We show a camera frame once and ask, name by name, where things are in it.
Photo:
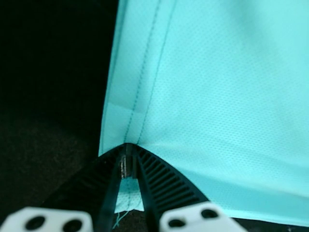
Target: cloth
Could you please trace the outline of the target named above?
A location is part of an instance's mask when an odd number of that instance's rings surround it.
[[[309,2],[121,0],[99,154],[138,144],[236,218],[309,226]],[[125,180],[116,211],[142,210]]]

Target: seam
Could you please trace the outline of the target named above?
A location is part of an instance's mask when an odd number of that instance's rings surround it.
[[[143,123],[142,123],[141,130],[140,130],[140,135],[139,135],[139,138],[138,138],[138,140],[137,140],[137,144],[140,143],[140,139],[141,139],[142,133],[143,133],[143,131],[144,131],[146,118],[147,118],[148,111],[149,111],[149,108],[150,108],[149,106],[150,106],[151,101],[152,101],[152,98],[153,98],[155,83],[156,83],[156,81],[157,81],[157,77],[158,77],[158,73],[159,73],[159,69],[160,69],[160,64],[161,64],[161,59],[162,59],[162,56],[163,56],[165,44],[166,44],[167,37],[168,37],[168,33],[169,33],[169,28],[170,28],[171,21],[172,21],[172,17],[173,17],[175,8],[176,8],[176,2],[177,2],[177,0],[174,1],[172,10],[171,10],[170,15],[169,15],[169,21],[168,21],[167,29],[166,29],[166,32],[165,32],[165,35],[164,35],[163,43],[162,43],[162,47],[161,47],[161,51],[160,51],[160,56],[159,56],[158,65],[157,65],[156,71],[155,71],[154,83],[153,83],[153,86],[152,86],[152,89],[151,89],[151,94],[150,94],[149,102],[148,102],[148,104],[147,104],[147,109],[146,109],[146,113],[145,113],[145,117],[144,117],[144,120],[143,120]]]
[[[148,57],[149,44],[150,44],[151,38],[153,36],[153,31],[155,29],[155,23],[156,23],[156,20],[157,20],[160,4],[161,4],[161,0],[158,1],[157,6],[155,8],[154,18],[153,18],[153,21],[152,21],[151,29],[150,29],[147,44],[146,44],[146,49],[145,49],[144,56],[143,56],[143,62],[142,62],[141,70],[140,70],[140,76],[139,76],[139,82],[138,82],[138,85],[137,85],[135,100],[134,100],[134,103],[133,103],[133,108],[132,108],[132,111],[131,111],[129,123],[128,123],[127,129],[126,129],[126,132],[125,132],[124,143],[126,142],[127,135],[129,133],[129,129],[130,129],[130,126],[131,126],[131,123],[132,123],[133,114],[134,114],[134,111],[135,111],[135,108],[136,108],[136,105],[137,105],[137,101],[138,101],[138,97],[139,97],[139,93],[140,93],[141,81],[142,81],[143,76],[144,76],[146,60],[147,60],[147,57]]]

